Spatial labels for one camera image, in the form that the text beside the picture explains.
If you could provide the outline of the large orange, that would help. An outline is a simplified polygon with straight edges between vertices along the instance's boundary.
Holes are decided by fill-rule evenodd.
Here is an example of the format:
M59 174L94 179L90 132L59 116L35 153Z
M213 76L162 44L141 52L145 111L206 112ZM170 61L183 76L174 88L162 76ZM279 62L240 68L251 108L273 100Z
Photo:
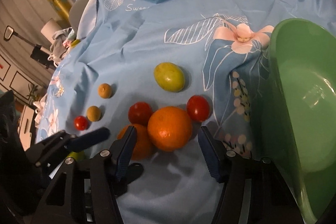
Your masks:
M167 106L153 113L147 124L147 132L155 147L173 152L189 142L193 124L185 110Z

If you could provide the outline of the large green mango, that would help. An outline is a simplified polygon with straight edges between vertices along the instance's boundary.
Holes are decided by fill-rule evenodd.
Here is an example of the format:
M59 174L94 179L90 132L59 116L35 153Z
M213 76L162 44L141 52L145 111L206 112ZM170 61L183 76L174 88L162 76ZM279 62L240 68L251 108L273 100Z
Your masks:
M185 87L185 75L174 63L163 62L154 69L154 79L165 91L180 92Z

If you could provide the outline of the small red cherry tomato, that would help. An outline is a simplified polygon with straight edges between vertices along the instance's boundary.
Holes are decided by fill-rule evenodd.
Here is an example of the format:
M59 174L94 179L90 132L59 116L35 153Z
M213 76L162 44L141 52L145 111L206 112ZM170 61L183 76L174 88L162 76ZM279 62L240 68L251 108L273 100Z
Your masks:
M74 119L74 127L78 131L84 131L88 127L88 121L84 116L77 116Z

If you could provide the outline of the brown longan lower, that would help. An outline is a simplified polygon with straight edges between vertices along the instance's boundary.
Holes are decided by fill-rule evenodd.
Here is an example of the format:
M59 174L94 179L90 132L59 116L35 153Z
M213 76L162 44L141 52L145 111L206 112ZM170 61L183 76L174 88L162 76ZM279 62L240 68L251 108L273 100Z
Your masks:
M101 118L101 110L97 106L90 106L87 109L87 118L91 122L97 122Z

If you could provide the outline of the brown longan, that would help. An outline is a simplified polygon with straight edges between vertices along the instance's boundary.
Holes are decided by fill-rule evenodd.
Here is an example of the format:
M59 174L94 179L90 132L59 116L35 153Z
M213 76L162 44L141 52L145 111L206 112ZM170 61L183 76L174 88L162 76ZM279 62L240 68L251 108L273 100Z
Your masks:
M107 83L100 84L97 91L101 98L108 99L112 96L112 87Z
M87 109L87 118L91 122L97 122L101 118L101 110L97 106L90 106Z

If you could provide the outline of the red tomato middle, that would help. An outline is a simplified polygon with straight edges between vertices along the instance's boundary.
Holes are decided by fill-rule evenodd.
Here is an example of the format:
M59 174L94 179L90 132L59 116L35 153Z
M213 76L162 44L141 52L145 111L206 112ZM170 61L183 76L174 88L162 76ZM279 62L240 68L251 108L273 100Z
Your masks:
M153 114L151 106L147 102L136 102L128 111L128 119L131 124L147 126Z

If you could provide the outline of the red tomato right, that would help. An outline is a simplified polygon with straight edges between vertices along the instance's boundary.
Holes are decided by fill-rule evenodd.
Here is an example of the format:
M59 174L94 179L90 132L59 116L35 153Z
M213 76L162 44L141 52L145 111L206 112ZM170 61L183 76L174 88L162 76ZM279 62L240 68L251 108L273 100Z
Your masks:
M189 117L195 122L204 122L210 115L210 105L203 96L192 96L186 105Z

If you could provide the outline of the brown longan upper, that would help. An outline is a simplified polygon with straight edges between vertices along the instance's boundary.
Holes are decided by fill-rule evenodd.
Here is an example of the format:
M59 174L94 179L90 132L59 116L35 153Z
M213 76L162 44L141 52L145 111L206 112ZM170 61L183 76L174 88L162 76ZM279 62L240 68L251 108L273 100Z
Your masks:
M112 87L107 83L100 84L97 91L101 98L108 99L112 96Z

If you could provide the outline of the green potted plant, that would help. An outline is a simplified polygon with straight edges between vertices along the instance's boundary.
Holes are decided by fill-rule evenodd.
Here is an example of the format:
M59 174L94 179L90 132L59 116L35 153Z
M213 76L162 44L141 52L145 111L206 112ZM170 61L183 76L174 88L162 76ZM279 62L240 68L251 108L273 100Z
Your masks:
M28 102L30 105L33 105L34 102L39 101L41 96L42 88L35 84L28 84L29 93L27 95Z

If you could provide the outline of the light blue floral cloth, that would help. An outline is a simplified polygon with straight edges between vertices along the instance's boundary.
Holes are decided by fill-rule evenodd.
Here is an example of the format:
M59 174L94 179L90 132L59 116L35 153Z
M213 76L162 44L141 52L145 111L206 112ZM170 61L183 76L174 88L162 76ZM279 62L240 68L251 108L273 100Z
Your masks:
M328 0L89 0L80 20L80 43L52 76L37 132L43 141L60 130L75 133L74 118L96 105L110 139L127 124L131 104L185 106L201 94L213 110L205 124L214 137L254 158L251 129L268 78L267 48L274 27L288 18L329 26ZM163 62L185 75L180 92L154 79ZM98 86L112 87L108 99Z

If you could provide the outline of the pile of clothes left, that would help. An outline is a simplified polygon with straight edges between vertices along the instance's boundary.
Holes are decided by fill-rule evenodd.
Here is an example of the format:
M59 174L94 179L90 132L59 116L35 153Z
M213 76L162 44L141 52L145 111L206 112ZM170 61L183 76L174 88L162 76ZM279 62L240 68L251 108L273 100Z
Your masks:
M56 31L52 35L52 45L48 61L51 61L55 67L69 54L80 40L76 38L73 28L67 28Z

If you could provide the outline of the green plastic bowl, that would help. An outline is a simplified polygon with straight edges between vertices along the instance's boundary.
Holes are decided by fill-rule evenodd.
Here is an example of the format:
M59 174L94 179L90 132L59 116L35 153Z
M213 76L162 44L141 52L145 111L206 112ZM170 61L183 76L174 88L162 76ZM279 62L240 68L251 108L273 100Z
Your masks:
M268 48L260 139L266 223L335 223L335 37L288 19Z

